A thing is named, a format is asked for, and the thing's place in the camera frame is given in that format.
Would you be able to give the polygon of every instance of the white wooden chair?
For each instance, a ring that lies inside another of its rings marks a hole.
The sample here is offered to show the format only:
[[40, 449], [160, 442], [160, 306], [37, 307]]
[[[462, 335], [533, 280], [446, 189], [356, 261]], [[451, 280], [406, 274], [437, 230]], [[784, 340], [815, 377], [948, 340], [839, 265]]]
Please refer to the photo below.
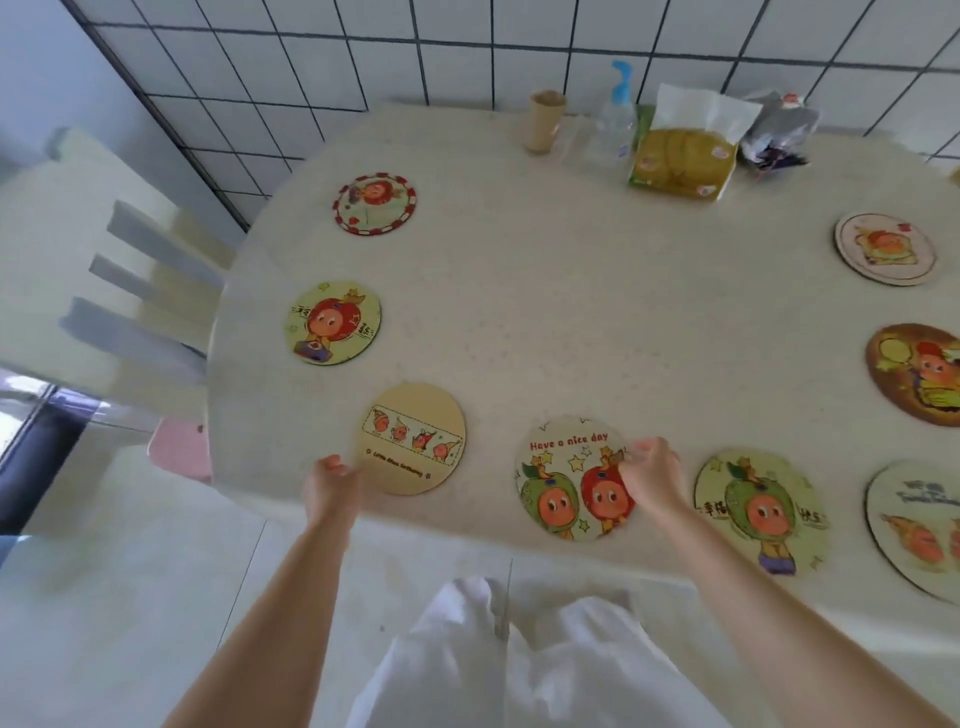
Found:
[[0, 185], [0, 363], [203, 422], [234, 251], [86, 133], [56, 150]]

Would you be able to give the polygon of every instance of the table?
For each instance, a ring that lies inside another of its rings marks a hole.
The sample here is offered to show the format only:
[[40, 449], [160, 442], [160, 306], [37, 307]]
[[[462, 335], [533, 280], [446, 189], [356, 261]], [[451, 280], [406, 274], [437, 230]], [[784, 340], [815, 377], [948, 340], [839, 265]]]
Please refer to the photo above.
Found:
[[[309, 464], [352, 455], [380, 392], [426, 381], [464, 410], [460, 466], [421, 496], [368, 493], [366, 514], [679, 579], [640, 515], [589, 545], [540, 530], [514, 483], [527, 430], [578, 414], [627, 437], [660, 434], [691, 478], [719, 449], [769, 449], [819, 487], [834, 525], [830, 561], [794, 588], [837, 614], [956, 641], [960, 609], [893, 572], [861, 503], [892, 460], [960, 470], [960, 431], [900, 412], [863, 363], [887, 324], [960, 330], [956, 188], [882, 138], [820, 134], [808, 168], [763, 183], [738, 170], [724, 198], [704, 204], [627, 188], [572, 158], [529, 157], [516, 143], [521, 119], [387, 107], [267, 205], [230, 272], [210, 349], [216, 487], [268, 517], [300, 519]], [[332, 201], [378, 171], [416, 186], [417, 211], [382, 237], [349, 235]], [[848, 268], [833, 226], [868, 209], [921, 227], [939, 245], [941, 275], [896, 289]], [[384, 317], [366, 352], [317, 368], [286, 350], [282, 323], [325, 279], [368, 285]]]

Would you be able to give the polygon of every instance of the round wooden coaster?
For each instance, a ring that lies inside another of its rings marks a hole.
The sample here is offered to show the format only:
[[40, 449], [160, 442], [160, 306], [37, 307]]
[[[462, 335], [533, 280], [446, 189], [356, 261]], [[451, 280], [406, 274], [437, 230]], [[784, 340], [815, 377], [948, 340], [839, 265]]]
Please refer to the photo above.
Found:
[[290, 307], [283, 331], [287, 346], [310, 364], [352, 359], [380, 330], [380, 300], [355, 280], [329, 280]]
[[562, 417], [527, 433], [516, 457], [516, 490], [547, 533], [594, 541], [627, 522], [634, 501], [617, 464], [626, 444], [599, 420]]
[[837, 250], [868, 279], [889, 285], [919, 285], [933, 276], [937, 253], [912, 223], [876, 212], [859, 212], [837, 223]]
[[718, 452], [697, 475], [693, 500], [739, 551], [775, 576], [803, 576], [827, 560], [827, 514], [810, 482], [779, 455]]
[[333, 203], [337, 225], [354, 235], [396, 230], [417, 208], [417, 191], [402, 177], [377, 172], [340, 188]]
[[432, 384], [406, 382], [367, 410], [357, 453], [373, 487], [414, 496], [443, 483], [466, 444], [467, 424], [457, 401]]
[[960, 427], [960, 340], [953, 334], [923, 324], [882, 328], [867, 344], [867, 368], [907, 414]]
[[960, 604], [960, 477], [913, 460], [874, 476], [864, 497], [880, 553], [907, 581]]

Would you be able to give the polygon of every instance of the left hand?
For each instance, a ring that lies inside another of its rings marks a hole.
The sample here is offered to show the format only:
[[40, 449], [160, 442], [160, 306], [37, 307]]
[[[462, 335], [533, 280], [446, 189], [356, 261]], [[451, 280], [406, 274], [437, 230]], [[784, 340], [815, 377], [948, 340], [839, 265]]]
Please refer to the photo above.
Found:
[[363, 473], [349, 468], [340, 455], [328, 455], [313, 464], [303, 480], [303, 506], [307, 526], [318, 522], [338, 522], [350, 529], [360, 513], [360, 488]]

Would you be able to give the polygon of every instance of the plastic bottle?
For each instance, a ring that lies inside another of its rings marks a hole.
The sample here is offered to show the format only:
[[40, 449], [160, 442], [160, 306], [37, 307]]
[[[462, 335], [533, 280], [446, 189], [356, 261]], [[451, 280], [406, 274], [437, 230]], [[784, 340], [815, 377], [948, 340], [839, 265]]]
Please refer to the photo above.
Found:
[[607, 168], [627, 165], [636, 133], [636, 108], [630, 98], [634, 68], [626, 61], [614, 61], [611, 65], [620, 72], [620, 83], [613, 87], [610, 101], [596, 117], [593, 137], [587, 146], [588, 159]]

